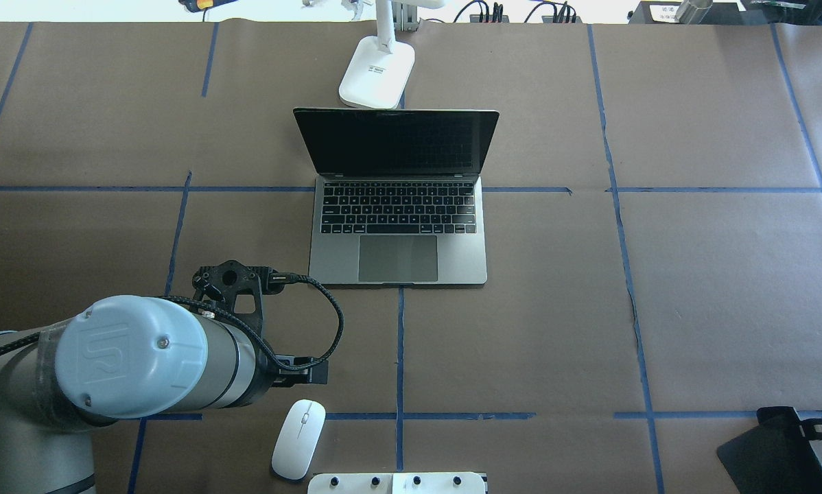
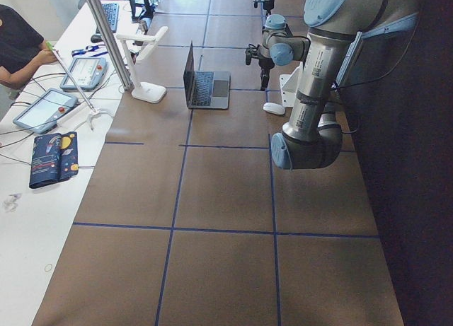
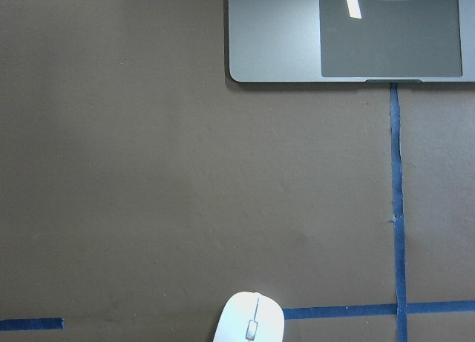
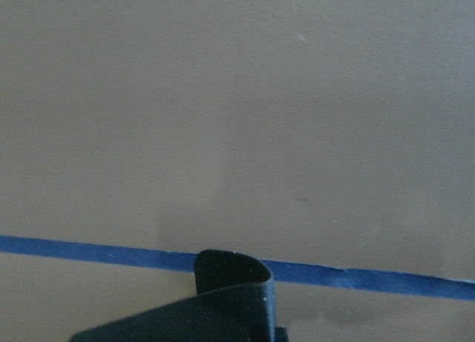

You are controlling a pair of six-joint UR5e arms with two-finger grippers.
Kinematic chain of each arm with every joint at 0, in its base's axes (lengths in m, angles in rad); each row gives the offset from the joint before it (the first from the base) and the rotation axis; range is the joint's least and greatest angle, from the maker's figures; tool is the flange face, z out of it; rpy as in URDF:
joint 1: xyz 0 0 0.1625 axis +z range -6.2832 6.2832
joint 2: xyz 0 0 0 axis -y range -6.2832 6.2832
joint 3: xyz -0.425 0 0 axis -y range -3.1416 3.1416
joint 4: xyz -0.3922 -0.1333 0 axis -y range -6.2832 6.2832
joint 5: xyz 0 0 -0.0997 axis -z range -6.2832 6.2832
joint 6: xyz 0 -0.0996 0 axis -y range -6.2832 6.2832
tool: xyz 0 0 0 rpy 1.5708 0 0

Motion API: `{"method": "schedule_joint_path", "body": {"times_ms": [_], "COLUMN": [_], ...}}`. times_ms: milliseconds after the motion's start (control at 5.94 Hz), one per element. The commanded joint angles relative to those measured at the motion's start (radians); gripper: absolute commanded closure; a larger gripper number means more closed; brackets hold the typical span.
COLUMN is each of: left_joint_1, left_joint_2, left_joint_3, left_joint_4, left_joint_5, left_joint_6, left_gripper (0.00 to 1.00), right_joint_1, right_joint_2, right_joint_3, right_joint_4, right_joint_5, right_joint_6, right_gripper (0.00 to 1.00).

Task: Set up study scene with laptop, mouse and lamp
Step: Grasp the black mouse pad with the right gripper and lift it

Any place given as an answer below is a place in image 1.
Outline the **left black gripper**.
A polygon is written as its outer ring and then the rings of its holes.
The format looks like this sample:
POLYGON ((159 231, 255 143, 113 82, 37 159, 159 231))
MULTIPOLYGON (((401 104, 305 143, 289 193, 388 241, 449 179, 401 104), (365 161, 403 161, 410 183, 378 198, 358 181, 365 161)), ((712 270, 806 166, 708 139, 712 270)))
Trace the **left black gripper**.
POLYGON ((254 390, 270 388, 291 388, 293 386, 329 382, 329 360, 321 360, 315 365, 315 357, 278 354, 263 336, 263 332, 253 331, 255 346, 254 390))

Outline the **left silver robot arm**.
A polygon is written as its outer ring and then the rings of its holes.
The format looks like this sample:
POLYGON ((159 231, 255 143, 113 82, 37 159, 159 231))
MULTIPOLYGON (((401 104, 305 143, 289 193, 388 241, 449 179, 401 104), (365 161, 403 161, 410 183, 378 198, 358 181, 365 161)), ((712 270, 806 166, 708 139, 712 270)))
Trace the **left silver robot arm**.
POLYGON ((238 316, 185 297, 116 295, 0 331, 0 493, 94 493, 94 431, 326 381, 326 356, 276 355, 238 316))

